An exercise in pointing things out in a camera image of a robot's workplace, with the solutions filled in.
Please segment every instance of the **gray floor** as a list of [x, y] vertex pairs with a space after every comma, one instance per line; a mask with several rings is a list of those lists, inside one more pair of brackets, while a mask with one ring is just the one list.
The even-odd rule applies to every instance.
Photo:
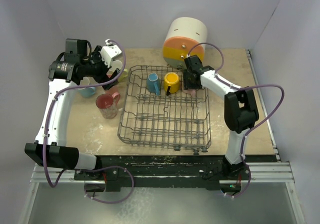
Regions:
[[[284, 183], [253, 183], [231, 200], [219, 191], [187, 188], [136, 188], [120, 204], [101, 204], [84, 198], [83, 184], [39, 186], [30, 223], [216, 224], [296, 223]], [[116, 200], [128, 193], [103, 193]]]

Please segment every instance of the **yellow mug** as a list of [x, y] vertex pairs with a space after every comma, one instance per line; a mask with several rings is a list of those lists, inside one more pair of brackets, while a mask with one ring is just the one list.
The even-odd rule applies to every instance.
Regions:
[[175, 93], [180, 89], [180, 77], [174, 72], [167, 73], [164, 77], [164, 90], [166, 95]]

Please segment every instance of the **wire rack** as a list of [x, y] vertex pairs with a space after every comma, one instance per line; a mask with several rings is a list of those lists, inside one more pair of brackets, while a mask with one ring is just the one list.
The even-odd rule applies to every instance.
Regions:
[[[166, 96], [163, 83], [168, 72], [177, 73], [182, 82], [182, 71], [172, 67], [130, 69], [118, 137], [131, 145], [207, 152], [211, 145], [208, 90], [197, 90], [195, 97], [182, 90]], [[147, 90], [150, 73], [157, 73], [161, 80], [160, 95]]]

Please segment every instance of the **metal strip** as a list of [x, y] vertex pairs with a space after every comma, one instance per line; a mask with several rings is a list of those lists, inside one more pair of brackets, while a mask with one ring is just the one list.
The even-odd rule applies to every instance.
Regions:
[[295, 184], [292, 182], [287, 182], [285, 185], [287, 187], [286, 189], [289, 194], [291, 206], [294, 211], [297, 224], [305, 224], [306, 221], [299, 203]]
[[[273, 163], [247, 163], [251, 170], [252, 182], [293, 182], [293, 174], [290, 164], [285, 162], [273, 162]], [[55, 180], [61, 171], [57, 168], [49, 168], [49, 174], [52, 180]], [[60, 182], [63, 183], [104, 183], [103, 181], [83, 181], [74, 180], [75, 171], [66, 171], [62, 174]], [[160, 178], [159, 176], [144, 176], [145, 178]], [[41, 166], [36, 165], [32, 174], [31, 182], [46, 183], [44, 169]], [[221, 180], [221, 183], [230, 183], [230, 180]]]
[[[258, 79], [257, 79], [257, 75], [255, 73], [255, 68], [254, 68], [254, 65], [253, 65], [253, 62], [252, 62], [252, 58], [251, 58], [251, 52], [249, 50], [246, 50], [246, 56], [248, 58], [248, 61], [250, 63], [250, 67], [251, 67], [251, 71], [252, 71], [252, 75], [253, 75], [253, 79], [254, 79], [254, 82], [256, 83], [256, 85], [258, 85]], [[264, 115], [267, 116], [268, 113], [266, 112], [266, 106], [265, 106], [265, 102], [264, 102], [264, 99], [262, 97], [262, 93], [261, 93], [261, 90], [260, 88], [257, 89], [257, 92], [258, 92], [258, 95], [260, 97], [260, 102], [261, 102], [261, 106], [262, 106], [262, 109], [264, 111]], [[272, 142], [272, 145], [274, 146], [273, 148], [274, 149], [277, 149], [277, 145], [276, 145], [276, 141], [274, 139], [274, 134], [272, 132], [272, 128], [271, 128], [271, 125], [270, 125], [270, 122], [269, 120], [266, 121], [267, 124], [268, 124], [268, 128], [269, 128], [269, 133], [270, 133], [270, 138], [271, 138], [271, 142]], [[276, 157], [277, 157], [277, 160], [280, 161], [280, 156], [279, 156], [279, 153], [278, 151], [274, 152], [276, 154]]]
[[38, 187], [39, 187], [39, 183], [30, 182], [30, 187], [27, 193], [26, 201], [23, 206], [20, 219], [18, 222], [19, 224], [29, 223], [29, 219], [30, 219], [32, 208], [34, 206], [34, 202], [35, 202], [34, 200], [36, 198], [35, 196], [37, 195]]

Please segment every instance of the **red mug handle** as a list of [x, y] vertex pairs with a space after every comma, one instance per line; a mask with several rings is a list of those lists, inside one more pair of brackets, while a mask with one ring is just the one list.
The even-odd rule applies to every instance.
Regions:
[[115, 93], [112, 94], [112, 97], [114, 98], [115, 105], [117, 105], [119, 100], [120, 100], [120, 97], [121, 97], [120, 93], [115, 92]]

